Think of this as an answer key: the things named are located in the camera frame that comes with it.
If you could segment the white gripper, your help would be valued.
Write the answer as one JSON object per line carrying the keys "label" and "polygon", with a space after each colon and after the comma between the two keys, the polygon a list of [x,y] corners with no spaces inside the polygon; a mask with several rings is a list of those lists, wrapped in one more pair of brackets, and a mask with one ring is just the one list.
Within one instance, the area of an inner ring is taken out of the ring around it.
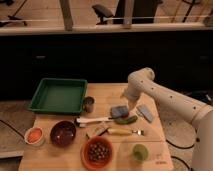
{"label": "white gripper", "polygon": [[137,101],[141,96],[141,91],[132,86],[127,86],[122,92],[121,96],[128,100],[128,110],[131,111],[136,107]]}

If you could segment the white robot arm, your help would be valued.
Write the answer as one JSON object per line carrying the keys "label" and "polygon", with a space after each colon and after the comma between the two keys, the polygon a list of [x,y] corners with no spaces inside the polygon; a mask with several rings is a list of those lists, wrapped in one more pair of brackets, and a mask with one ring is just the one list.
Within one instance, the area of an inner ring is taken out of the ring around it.
{"label": "white robot arm", "polygon": [[128,107],[133,109],[145,93],[175,110],[197,131],[191,171],[213,171],[213,106],[161,86],[154,78],[155,73],[149,67],[128,75],[128,85],[122,93]]}

